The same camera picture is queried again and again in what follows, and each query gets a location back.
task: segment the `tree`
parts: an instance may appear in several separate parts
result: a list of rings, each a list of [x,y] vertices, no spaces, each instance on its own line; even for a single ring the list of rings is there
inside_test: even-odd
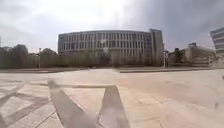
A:
[[[58,54],[49,49],[45,48],[41,53],[40,53],[40,66],[41,67],[54,67],[58,65]]]
[[[179,48],[174,49],[174,54],[175,54],[175,63],[182,63],[183,55]]]
[[[10,68],[27,68],[29,53],[25,45],[18,44],[9,51]]]
[[[11,59],[10,59],[10,51],[11,47],[0,47],[0,68],[10,68]]]
[[[36,53],[29,53],[29,68],[37,68],[39,64],[39,56]]]
[[[165,50],[164,51],[164,57],[165,57],[165,67],[168,67],[168,59],[169,59],[169,51]]]

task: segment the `window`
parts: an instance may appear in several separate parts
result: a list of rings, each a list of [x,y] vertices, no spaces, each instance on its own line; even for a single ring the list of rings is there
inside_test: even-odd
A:
[[[118,47],[118,48],[120,47],[120,42],[119,42],[119,41],[117,41],[117,47]]]
[[[153,38],[153,43],[154,43],[154,50],[156,50],[156,33],[155,32],[152,32],[152,38]]]
[[[101,40],[102,39],[102,33],[99,33],[98,34],[98,40]]]
[[[116,33],[113,33],[113,39],[116,39]]]
[[[124,48],[127,48],[127,43],[126,43],[126,41],[124,41]]]
[[[138,42],[134,42],[135,43],[135,48],[138,48]]]
[[[129,48],[129,42],[127,41],[126,43],[127,43],[127,48]]]
[[[121,48],[123,48],[123,41],[121,41]]]
[[[86,41],[89,40],[89,34],[85,34],[84,39],[85,39]]]
[[[130,47],[133,48],[133,41],[130,41]]]
[[[214,41],[215,44],[220,44],[220,43],[224,43],[224,39],[219,39]]]
[[[80,44],[79,42],[76,42],[77,43],[77,48],[80,49]]]
[[[108,38],[109,40],[111,40],[111,33],[108,33]]]
[[[79,41],[82,41],[82,34],[79,33]]]
[[[132,48],[132,41],[128,41],[129,42],[129,47]]]
[[[215,48],[216,48],[216,49],[224,48],[224,44],[215,45]]]
[[[72,50],[74,49],[74,43],[71,44],[71,49],[72,49]]]
[[[89,42],[89,47],[92,48],[92,42]]]
[[[89,42],[87,42],[87,41],[84,42],[84,45],[85,45],[84,48],[88,48],[89,47]]]
[[[218,50],[218,51],[216,51],[216,53],[224,53],[224,50]]]
[[[111,45],[112,42],[111,41],[108,41],[108,43],[109,43],[109,48],[111,48],[112,47],[112,45]]]
[[[78,41],[81,40],[81,35],[78,33]]]
[[[100,43],[100,41],[98,41],[98,48],[100,48],[101,47],[101,43]]]
[[[86,36],[87,36],[87,34],[83,33],[83,41],[86,40]]]
[[[80,49],[82,49],[82,48],[83,48],[83,43],[80,42]]]
[[[97,34],[94,34],[94,41],[97,41]]]
[[[126,42],[123,41],[123,48],[126,48],[126,47],[127,47]]]
[[[130,41],[128,41],[128,45],[129,45],[129,48],[131,48],[131,42]]]
[[[220,34],[217,34],[217,35],[214,35],[213,38],[220,38],[220,37],[224,37],[224,33],[220,33]]]
[[[112,46],[111,46],[111,47],[114,48],[115,45],[116,45],[116,44],[115,44],[115,41],[112,41]]]
[[[129,40],[129,33],[127,33],[127,40]]]
[[[127,40],[127,38],[128,38],[127,33],[124,33],[124,39]]]
[[[136,38],[136,35],[137,34],[132,34],[132,38],[133,38],[133,40],[136,40],[137,38]]]
[[[73,44],[74,44],[74,45],[73,45],[74,49],[76,49],[76,48],[77,48],[77,43],[74,42]]]
[[[81,34],[81,41],[84,41],[85,35]]]
[[[112,40],[114,39],[114,33],[111,33],[111,39]]]
[[[112,38],[113,38],[113,33],[109,33],[109,36],[110,36],[110,38],[109,38],[109,40],[112,40]]]
[[[105,32],[105,38],[109,39],[109,33]]]
[[[65,44],[65,50],[67,50],[67,49],[68,49],[68,44],[66,43],[66,44]]]
[[[117,33],[116,32],[114,33],[114,39],[115,40],[117,39]]]
[[[131,33],[129,34],[129,39],[132,40],[132,34]]]
[[[142,42],[138,42],[139,43],[139,48],[142,48]]]
[[[141,34],[138,35],[138,39],[141,40]]]

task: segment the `paving tile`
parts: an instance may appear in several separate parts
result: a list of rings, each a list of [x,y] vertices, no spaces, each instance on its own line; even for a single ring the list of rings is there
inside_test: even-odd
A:
[[[219,97],[220,97],[220,99],[224,99],[224,93],[222,93],[222,94],[219,94]]]
[[[55,108],[52,105],[44,105],[28,116],[8,126],[8,128],[36,128],[54,112]]]
[[[144,98],[150,98],[150,93],[146,93],[143,91],[139,91],[136,89],[131,89],[131,92],[138,98],[138,99],[144,99]]]
[[[132,107],[125,109],[129,121],[143,121],[148,119],[155,119],[155,115],[152,115],[145,106]]]
[[[64,128],[64,127],[62,126],[57,114],[55,113],[37,128]]]
[[[32,95],[35,97],[50,98],[50,90],[47,86],[26,85],[18,93]]]
[[[99,114],[101,104],[93,104],[87,98],[80,95],[70,96],[70,99],[80,108],[82,108],[90,117],[96,118],[96,115]]]
[[[139,100],[131,92],[119,92],[121,101],[125,108],[141,106]]]
[[[122,91],[130,91],[128,87],[124,87],[124,86],[117,86],[118,90],[122,90]]]
[[[7,117],[31,104],[33,104],[31,101],[22,100],[17,97],[10,97],[9,100],[0,108],[0,113],[3,117]]]
[[[160,119],[160,122],[163,128],[181,128],[188,124],[186,119],[176,113],[167,114]]]
[[[63,88],[67,95],[85,95],[86,91],[84,89],[78,88]]]
[[[183,126],[181,128],[201,128],[201,127],[193,126],[193,125],[186,125],[186,126]]]
[[[218,93],[223,94],[223,93],[224,93],[224,87],[223,87],[223,86],[219,86],[219,87],[216,89],[216,91],[217,91]]]
[[[162,117],[172,113],[172,111],[170,109],[166,108],[162,104],[147,105],[146,107],[150,111],[150,115],[152,117],[162,118]]]
[[[65,127],[96,127],[85,111],[75,104],[54,81],[49,81],[51,97]]]
[[[159,120],[145,120],[135,122],[131,125],[131,128],[162,128]]]
[[[5,94],[0,92],[0,99],[4,96],[5,96]]]
[[[181,104],[180,102],[177,101],[166,102],[165,105],[166,107],[169,107],[170,109],[172,109],[173,111],[184,117],[191,124],[197,124],[202,128],[224,127],[224,124],[217,121],[215,118],[207,117],[194,109],[186,107],[184,104]]]
[[[172,100],[172,99],[170,99],[166,96],[163,96],[163,95],[160,95],[160,94],[157,94],[157,93],[151,93],[151,97],[155,98],[160,103],[168,102],[168,101]]]
[[[32,85],[39,85],[39,84],[46,84],[47,85],[47,80],[35,80],[35,81],[29,81],[29,84],[32,84]]]
[[[224,120],[224,111],[223,111],[223,104],[219,103],[217,105],[218,107],[216,109],[210,109],[201,105],[197,104],[192,104],[192,103],[183,103],[186,105],[188,109],[191,109],[192,111],[196,111],[197,113],[208,117],[208,118],[213,118],[217,121],[223,122]]]
[[[5,86],[17,86],[17,82],[0,82],[0,87],[5,87]]]
[[[139,101],[143,104],[146,105],[150,105],[150,104],[159,104],[160,102],[158,102],[156,99],[154,98],[143,98],[143,99],[139,99]]]
[[[84,96],[86,99],[88,99],[90,102],[93,104],[101,104],[102,99],[104,96],[104,91],[105,89],[93,89],[91,92],[87,92],[86,95]]]
[[[14,85],[14,86],[3,86],[3,87],[0,87],[0,88],[10,91],[10,90],[15,89],[16,87],[17,87],[17,86]]]

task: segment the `paved plaza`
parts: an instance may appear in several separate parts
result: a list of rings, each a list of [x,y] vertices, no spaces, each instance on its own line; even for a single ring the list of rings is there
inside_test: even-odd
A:
[[[0,128],[224,128],[224,70],[0,73]]]

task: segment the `cloud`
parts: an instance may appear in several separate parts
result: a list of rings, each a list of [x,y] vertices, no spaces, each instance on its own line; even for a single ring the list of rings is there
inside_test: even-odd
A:
[[[0,0],[0,35],[3,45],[22,43],[37,51],[56,50],[64,32],[156,28],[169,50],[193,41],[212,48],[209,31],[224,27],[222,5],[223,0]]]

